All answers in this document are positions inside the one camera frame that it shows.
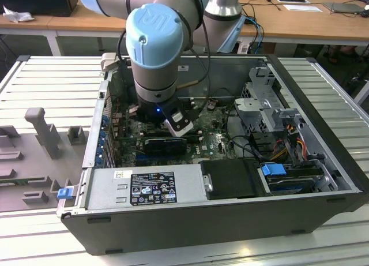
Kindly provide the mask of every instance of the motherboard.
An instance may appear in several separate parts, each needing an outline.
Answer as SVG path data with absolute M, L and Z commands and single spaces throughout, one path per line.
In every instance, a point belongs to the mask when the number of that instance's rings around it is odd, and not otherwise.
M 193 106 L 203 101 L 193 101 Z M 172 137 L 163 123 L 143 123 L 129 118 L 129 109 L 116 114 L 114 137 L 120 167 L 197 164 L 203 160 L 236 158 L 225 135 L 226 106 L 207 106 L 194 128 L 181 138 Z

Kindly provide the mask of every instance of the blue clip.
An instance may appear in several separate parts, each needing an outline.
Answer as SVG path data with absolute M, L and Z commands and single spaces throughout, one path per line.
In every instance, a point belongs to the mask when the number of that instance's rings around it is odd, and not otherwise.
M 103 152 L 104 152 L 104 150 L 103 150 L 102 148 L 100 148 L 100 147 L 98 147 L 98 148 L 96 149 L 96 154 L 98 154 L 98 155 L 102 155 L 102 154 L 103 154 Z
M 73 189 L 72 188 L 61 188 L 58 191 L 57 198 L 59 200 L 70 200 L 73 198 Z
M 99 166 L 103 165 L 103 162 L 104 161 L 100 156 L 95 157 L 95 166 L 96 167 L 99 167 Z
M 103 115 L 101 118 L 101 125 L 108 126 L 109 125 L 109 118 L 106 115 Z
M 106 132 L 101 130 L 100 133 L 99 133 L 99 137 L 100 138 L 105 138 L 106 137 Z
M 267 175 L 287 175 L 282 164 L 266 164 L 261 167 L 264 176 Z

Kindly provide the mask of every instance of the ur logo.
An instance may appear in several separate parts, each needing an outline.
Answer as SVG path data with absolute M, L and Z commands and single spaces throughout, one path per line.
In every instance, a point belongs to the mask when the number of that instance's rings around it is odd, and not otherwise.
M 144 15 L 139 22 L 142 22 L 145 25 L 151 25 L 154 30 L 160 31 L 165 27 L 170 18 L 170 15 L 146 8 Z

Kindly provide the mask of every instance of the yellow cable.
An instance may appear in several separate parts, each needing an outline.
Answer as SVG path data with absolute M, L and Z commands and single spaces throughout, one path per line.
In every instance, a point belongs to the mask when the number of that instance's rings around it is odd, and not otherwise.
M 285 154 L 287 152 L 287 149 L 284 148 L 281 152 L 277 153 L 276 155 L 274 155 L 271 160 L 275 160 L 277 158 L 279 158 L 280 156 L 282 156 L 283 154 Z

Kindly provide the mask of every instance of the sticker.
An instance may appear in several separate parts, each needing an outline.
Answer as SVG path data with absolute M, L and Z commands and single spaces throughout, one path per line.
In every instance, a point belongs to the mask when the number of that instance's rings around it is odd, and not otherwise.
M 114 178 L 130 178 L 131 175 L 132 175 L 132 170 L 114 171 Z
M 178 66 L 178 71 L 179 72 L 188 72 L 189 71 L 189 66 L 188 65 L 179 65 Z
M 174 172 L 131 174 L 131 205 L 169 204 L 177 202 Z

